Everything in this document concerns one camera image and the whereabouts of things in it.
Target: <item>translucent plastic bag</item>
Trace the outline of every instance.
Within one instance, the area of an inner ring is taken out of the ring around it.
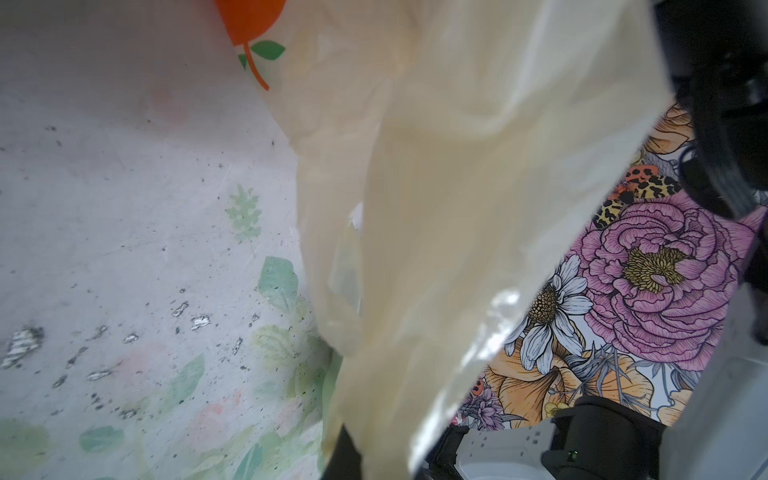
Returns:
[[[248,62],[301,157],[310,294],[345,357],[324,452],[344,424],[368,480],[418,468],[663,110],[648,8],[291,0],[246,42],[285,48]]]

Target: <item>daisy petal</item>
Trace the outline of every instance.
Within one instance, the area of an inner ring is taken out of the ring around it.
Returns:
[[[573,355],[580,356],[584,352],[571,322],[568,321],[568,317],[560,310],[554,313],[554,337]]]
[[[551,355],[551,342],[552,332],[547,325],[539,323],[534,326],[523,339],[523,345],[520,348],[520,360],[523,364],[523,368],[528,371],[533,370],[533,365],[536,363],[536,360],[543,355],[546,350],[549,350],[549,354]]]
[[[561,280],[560,276],[557,274],[552,276],[552,279],[549,280],[549,283],[552,284],[552,287],[554,287],[555,292],[559,291],[560,287],[563,286],[563,280]]]
[[[544,348],[544,353],[536,359],[536,368],[542,375],[547,375],[552,368],[552,358],[552,343],[549,342]]]
[[[571,279],[571,281],[563,285],[563,288],[560,290],[558,295],[558,299],[565,298],[566,296],[578,295],[579,293],[584,292],[586,289],[587,279],[582,276],[575,276]]]
[[[573,295],[563,299],[559,305],[560,309],[568,315],[584,315],[592,310],[592,300],[584,295]]]
[[[528,322],[530,321],[531,319],[528,315],[524,316],[520,325],[516,326],[504,341],[504,351],[507,353],[507,356],[512,356],[515,353],[515,340],[517,340],[520,334],[523,333],[523,330],[525,330],[525,327],[528,326]]]
[[[568,261],[563,262],[560,265],[558,273],[560,274],[560,279],[563,281],[563,283],[568,283],[568,281],[576,276],[576,273],[578,273],[579,264],[581,264],[581,260],[579,259],[578,255],[571,255],[571,258],[569,258]]]

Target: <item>purple flower illustration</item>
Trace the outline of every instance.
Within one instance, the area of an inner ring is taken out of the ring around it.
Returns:
[[[724,220],[680,192],[630,205],[605,230],[590,226],[571,251],[594,303],[587,324],[642,359],[703,370],[764,214]]]
[[[496,394],[485,383],[485,378],[478,379],[475,386],[464,398],[459,414],[467,418],[470,426],[478,430],[501,430],[504,428],[504,409]]]

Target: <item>white surface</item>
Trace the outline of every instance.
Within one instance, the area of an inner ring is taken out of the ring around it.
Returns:
[[[2,354],[14,332],[45,330],[21,367],[0,370],[0,418],[43,427],[50,445],[26,473],[10,472],[25,455],[12,445],[0,478],[232,478],[262,435],[304,417],[308,455],[265,449],[279,468],[254,478],[312,477],[319,415],[301,415],[301,392],[282,394],[293,368],[266,367],[252,341],[261,326],[312,329],[254,291],[267,255],[291,260],[303,289],[296,158],[213,2],[13,0],[0,15]],[[244,242],[225,213],[238,184],[263,211]],[[201,315],[210,324],[192,331]],[[294,348],[323,368],[322,348]],[[153,424],[149,409],[131,413],[201,353],[183,406]],[[124,442],[84,452],[79,435],[105,425]],[[242,448],[201,463],[243,431]]]

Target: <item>orange fruit print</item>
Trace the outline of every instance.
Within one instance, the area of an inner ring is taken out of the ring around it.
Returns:
[[[238,55],[240,62],[244,68],[246,63],[248,64],[264,90],[269,90],[270,86],[256,69],[252,52],[266,60],[276,60],[285,51],[285,47],[271,40],[258,41],[254,45],[248,44],[251,40],[264,35],[277,22],[285,4],[286,0],[216,0],[232,45],[242,45],[245,51],[244,54]]]

